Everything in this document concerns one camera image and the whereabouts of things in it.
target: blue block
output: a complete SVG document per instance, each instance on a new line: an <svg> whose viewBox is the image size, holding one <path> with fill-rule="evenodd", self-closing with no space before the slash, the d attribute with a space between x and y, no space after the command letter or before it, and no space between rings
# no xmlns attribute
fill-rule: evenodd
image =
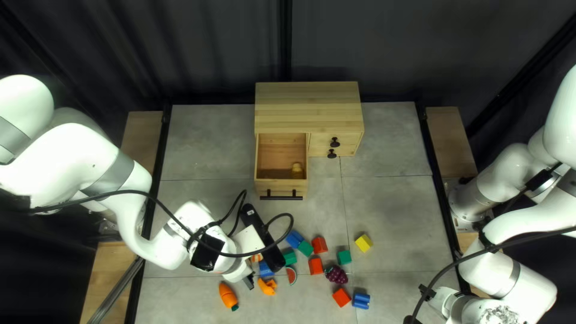
<svg viewBox="0 0 576 324"><path fill-rule="evenodd" d="M370 307L370 295L365 293L355 293L352 298L352 306L367 310Z"/></svg>
<svg viewBox="0 0 576 324"><path fill-rule="evenodd" d="M304 238L302 237L302 235L300 235L300 233L294 230L292 230L290 234L288 234L288 236L286 237L286 241L290 246L292 246L292 248L298 248L298 246L303 240Z"/></svg>
<svg viewBox="0 0 576 324"><path fill-rule="evenodd" d="M270 268L268 267L268 265L264 260L260 261L259 263L260 263L260 277L269 277L274 275L274 272L270 270Z"/></svg>

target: green block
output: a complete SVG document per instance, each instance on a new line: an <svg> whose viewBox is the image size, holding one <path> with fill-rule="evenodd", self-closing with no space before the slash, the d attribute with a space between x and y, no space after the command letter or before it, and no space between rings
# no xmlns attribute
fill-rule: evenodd
<svg viewBox="0 0 576 324"><path fill-rule="evenodd" d="M286 260L287 266L296 263L296 253L294 253L294 250L290 250L290 252L284 253L284 259Z"/></svg>
<svg viewBox="0 0 576 324"><path fill-rule="evenodd" d="M338 252L338 264L347 265L352 263L352 256L350 256L350 250Z"/></svg>
<svg viewBox="0 0 576 324"><path fill-rule="evenodd" d="M310 243L308 243L306 241L300 242L300 245L298 246L298 250L300 252L302 252L304 255L306 255L307 257L309 257L312 254L312 252L314 252L314 248L310 245Z"/></svg>

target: open drawer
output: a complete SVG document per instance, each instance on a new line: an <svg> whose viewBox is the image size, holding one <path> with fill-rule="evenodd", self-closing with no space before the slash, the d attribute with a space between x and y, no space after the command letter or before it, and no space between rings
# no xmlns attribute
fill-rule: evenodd
<svg viewBox="0 0 576 324"><path fill-rule="evenodd" d="M308 191L306 133L256 135L254 183L260 199L301 200ZM293 172L300 163L302 172Z"/></svg>

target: red block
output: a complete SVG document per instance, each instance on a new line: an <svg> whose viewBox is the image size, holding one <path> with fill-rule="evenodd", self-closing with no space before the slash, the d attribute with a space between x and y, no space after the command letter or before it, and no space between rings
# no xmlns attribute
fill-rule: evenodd
<svg viewBox="0 0 576 324"><path fill-rule="evenodd" d="M328 252L328 246L326 245L326 240L322 237L317 237L312 240L312 247L314 247L314 253Z"/></svg>
<svg viewBox="0 0 576 324"><path fill-rule="evenodd" d="M336 303L338 304L338 306L340 306L340 308L344 307L344 305L346 305L347 303L350 302L350 300L352 300L348 295L348 293L344 290L344 288L338 289L337 292L332 294L332 298L336 300Z"/></svg>
<svg viewBox="0 0 576 324"><path fill-rule="evenodd" d="M310 274L323 274L324 269L322 268L322 260L320 258L313 258L308 261L308 266L310 267Z"/></svg>

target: toy carrot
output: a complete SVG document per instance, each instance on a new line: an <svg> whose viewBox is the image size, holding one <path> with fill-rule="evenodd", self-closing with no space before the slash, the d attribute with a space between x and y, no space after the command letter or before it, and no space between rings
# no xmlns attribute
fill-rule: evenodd
<svg viewBox="0 0 576 324"><path fill-rule="evenodd" d="M230 287L228 287L224 282L220 283L220 298L222 298L222 301L224 302L224 305L226 305L227 308L231 308L232 311L235 311L238 309L238 299L236 299L236 295L234 294L234 292L232 291L232 289L230 289Z"/></svg>

